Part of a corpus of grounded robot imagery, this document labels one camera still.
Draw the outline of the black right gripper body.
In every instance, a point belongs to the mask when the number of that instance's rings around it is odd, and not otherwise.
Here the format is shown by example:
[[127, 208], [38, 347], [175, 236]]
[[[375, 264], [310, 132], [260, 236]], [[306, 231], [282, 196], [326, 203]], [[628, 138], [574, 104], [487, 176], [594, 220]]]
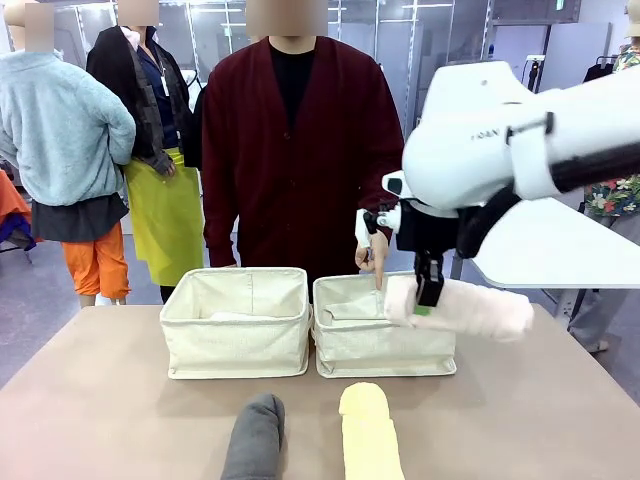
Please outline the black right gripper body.
[[408, 200], [400, 201], [401, 222], [397, 232], [400, 251], [444, 254], [456, 247], [459, 219], [427, 215]]

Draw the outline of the person's left hand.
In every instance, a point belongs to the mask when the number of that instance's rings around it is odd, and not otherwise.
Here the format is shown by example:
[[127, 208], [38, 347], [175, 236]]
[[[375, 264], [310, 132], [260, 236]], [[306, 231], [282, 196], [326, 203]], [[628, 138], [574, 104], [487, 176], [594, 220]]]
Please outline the person's left hand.
[[385, 261], [389, 252], [389, 242], [386, 236], [377, 231], [370, 236], [369, 246], [358, 244], [355, 250], [355, 264], [360, 271], [372, 273], [377, 290], [383, 286]]

